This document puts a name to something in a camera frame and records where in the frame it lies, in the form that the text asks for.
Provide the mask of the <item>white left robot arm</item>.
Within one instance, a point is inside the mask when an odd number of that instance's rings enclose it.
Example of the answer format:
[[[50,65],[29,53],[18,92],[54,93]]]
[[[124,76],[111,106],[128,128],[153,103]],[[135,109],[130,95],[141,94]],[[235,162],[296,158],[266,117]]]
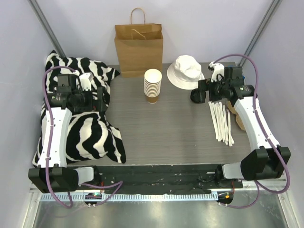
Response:
[[[71,169],[66,161],[68,127],[72,115],[107,110],[102,87],[97,90],[97,98],[93,98],[93,79],[92,73],[58,75],[56,92],[47,95],[43,151],[37,168],[28,171],[29,179],[42,193],[50,193],[48,183],[54,192],[75,191],[83,183],[92,190],[101,185],[102,179],[96,166]]]

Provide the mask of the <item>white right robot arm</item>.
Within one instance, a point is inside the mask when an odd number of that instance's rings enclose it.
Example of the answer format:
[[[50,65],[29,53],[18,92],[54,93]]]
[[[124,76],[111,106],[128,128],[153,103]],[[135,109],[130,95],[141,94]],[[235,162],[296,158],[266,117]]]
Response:
[[[246,85],[242,67],[225,67],[211,62],[210,79],[198,82],[196,91],[199,102],[209,97],[211,102],[227,99],[245,127],[251,152],[241,162],[224,164],[221,172],[214,176],[217,186],[224,188],[232,179],[257,181],[277,179],[285,172],[291,156],[288,147],[282,147],[271,133],[259,107],[259,100],[253,85]]]

